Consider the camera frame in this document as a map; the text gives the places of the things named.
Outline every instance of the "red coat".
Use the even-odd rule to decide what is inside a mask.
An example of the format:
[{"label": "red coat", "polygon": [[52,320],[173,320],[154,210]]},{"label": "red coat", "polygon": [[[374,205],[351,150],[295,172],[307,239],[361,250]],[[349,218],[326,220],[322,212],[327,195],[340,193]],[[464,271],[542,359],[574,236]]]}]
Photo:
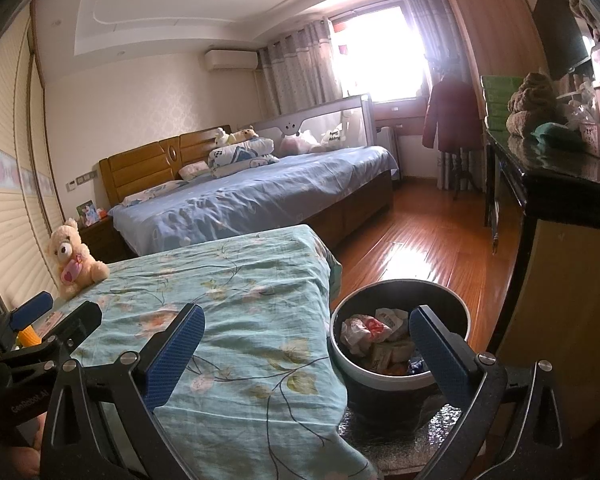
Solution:
[{"label": "red coat", "polygon": [[433,148],[436,126],[441,152],[482,149],[482,121],[471,85],[452,76],[445,76],[433,85],[422,135],[422,145],[426,148]]}]

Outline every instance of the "black countertop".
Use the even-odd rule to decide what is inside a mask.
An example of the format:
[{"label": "black countertop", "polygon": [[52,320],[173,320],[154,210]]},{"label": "black countertop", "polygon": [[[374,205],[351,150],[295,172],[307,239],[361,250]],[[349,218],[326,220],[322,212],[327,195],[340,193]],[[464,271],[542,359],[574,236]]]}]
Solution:
[{"label": "black countertop", "polygon": [[600,228],[600,158],[508,132],[488,131],[488,141],[525,214]]}]

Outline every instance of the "blue gripper pad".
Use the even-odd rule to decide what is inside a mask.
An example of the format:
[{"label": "blue gripper pad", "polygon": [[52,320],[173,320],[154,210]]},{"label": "blue gripper pad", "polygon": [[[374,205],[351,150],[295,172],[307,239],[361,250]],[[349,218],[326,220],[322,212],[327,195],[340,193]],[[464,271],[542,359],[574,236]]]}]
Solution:
[{"label": "blue gripper pad", "polygon": [[448,403],[466,410],[482,378],[474,351],[462,337],[450,332],[427,305],[411,312],[409,332]]},{"label": "blue gripper pad", "polygon": [[169,400],[203,333],[204,311],[187,303],[167,329],[154,334],[142,348],[134,376],[144,383],[142,398],[150,411]]},{"label": "blue gripper pad", "polygon": [[14,332],[26,329],[45,312],[51,310],[54,299],[46,291],[42,291],[11,313],[9,328]]}]

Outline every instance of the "bed frame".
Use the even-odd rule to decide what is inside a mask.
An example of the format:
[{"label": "bed frame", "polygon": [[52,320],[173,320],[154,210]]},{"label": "bed frame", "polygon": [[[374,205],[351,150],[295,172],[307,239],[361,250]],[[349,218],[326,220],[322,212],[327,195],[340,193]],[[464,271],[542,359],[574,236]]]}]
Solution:
[{"label": "bed frame", "polygon": [[[263,121],[254,124],[254,127],[259,131],[279,127],[285,135],[293,135],[305,119],[362,107],[367,143],[374,144],[375,142],[370,142],[375,139],[376,134],[372,126],[373,115],[370,103],[370,99],[365,99],[365,96],[353,96],[278,117],[272,121]],[[232,132],[227,124],[222,128],[228,134]],[[178,172],[183,166],[207,160],[209,153],[215,148],[215,136],[216,126],[158,140],[104,158],[100,161],[100,173],[109,203],[115,206],[122,202],[125,196],[169,180],[179,179]],[[391,171],[385,171],[339,202],[298,223],[309,225],[325,245],[333,249],[369,217],[381,209],[388,208],[392,201]]]}]

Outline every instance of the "wooden headboard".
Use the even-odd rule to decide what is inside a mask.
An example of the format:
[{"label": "wooden headboard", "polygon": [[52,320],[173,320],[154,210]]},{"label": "wooden headboard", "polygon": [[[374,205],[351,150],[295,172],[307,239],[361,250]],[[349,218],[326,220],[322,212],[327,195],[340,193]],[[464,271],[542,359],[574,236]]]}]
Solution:
[{"label": "wooden headboard", "polygon": [[[230,134],[231,126],[220,126]],[[206,128],[169,139],[157,140],[100,161],[100,173],[109,203],[115,206],[125,196],[177,180],[183,166],[206,160],[215,147],[216,128]]]}]

